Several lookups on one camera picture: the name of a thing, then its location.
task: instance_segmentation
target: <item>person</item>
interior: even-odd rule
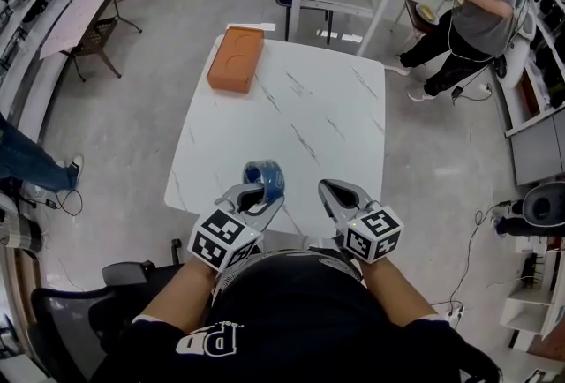
[[[82,155],[76,155],[68,167],[57,165],[0,115],[0,179],[15,177],[54,193],[71,191],[77,186],[83,166]]]
[[[336,250],[251,255],[221,275],[184,264],[91,382],[501,380],[387,258],[359,272]],[[214,299],[209,307],[210,294]]]
[[[410,99],[432,100],[503,55],[516,32],[515,12],[519,15],[520,4],[525,5],[525,0],[463,0],[462,6],[441,16],[432,33],[400,55],[402,67],[397,72],[408,75],[410,68],[450,51],[440,71],[425,85],[407,89]]]

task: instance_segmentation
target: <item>floor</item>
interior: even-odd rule
[[[419,0],[437,6],[441,0]],[[408,35],[406,18],[390,32],[403,0],[389,3],[367,57],[387,61]],[[284,9],[274,0],[123,0],[120,11],[143,28],[118,25],[107,52],[124,76],[117,79],[95,56],[80,60],[80,83],[69,66],[59,82],[42,144],[56,158],[85,155],[77,217],[38,212],[45,231],[44,282],[57,289],[98,289],[103,267],[118,261],[170,263],[170,240],[186,243],[195,215],[165,206],[163,195],[186,111],[212,43],[228,23],[270,23],[268,39],[283,38]],[[367,20],[336,14],[331,49],[355,53]],[[298,41],[325,46],[323,14],[304,11]],[[446,301],[463,274],[475,213],[516,196],[509,150],[494,99],[410,101],[408,78],[387,75],[387,140],[383,201],[405,223],[393,261],[433,303]],[[465,93],[483,97],[479,83]],[[67,208],[77,207],[69,198]],[[297,236],[269,233],[267,247],[300,246]],[[522,256],[486,222],[478,231],[471,269],[457,298],[465,304],[458,331],[490,350],[508,340],[499,325],[504,297],[519,275]],[[438,306],[444,312],[446,305]]]

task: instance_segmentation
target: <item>power strip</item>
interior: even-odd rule
[[[443,316],[443,318],[447,322],[449,322],[449,324],[452,327],[454,327],[457,324],[457,322],[461,320],[464,314],[465,314],[465,307],[459,306],[457,309],[454,309],[453,311],[447,311]]]

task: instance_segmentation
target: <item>tape roll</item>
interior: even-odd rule
[[[276,161],[250,161],[244,168],[245,184],[263,184],[261,204],[267,204],[284,195],[284,174]]]

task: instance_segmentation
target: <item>sneaker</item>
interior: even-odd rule
[[[406,88],[406,94],[414,102],[430,101],[436,98],[436,96],[426,93],[423,86],[410,86]]]
[[[407,68],[406,66],[404,66],[401,62],[400,62],[400,57],[395,56],[390,62],[387,62],[390,64],[384,64],[384,68],[385,71],[392,71],[392,72],[396,72],[396,74],[401,75],[403,77],[406,77],[407,75],[410,74],[410,69],[411,68]]]
[[[85,158],[80,154],[75,155],[74,159],[72,159],[71,166],[76,168],[78,171],[77,173],[77,184],[78,184],[80,175],[82,174],[82,169],[85,166]]]

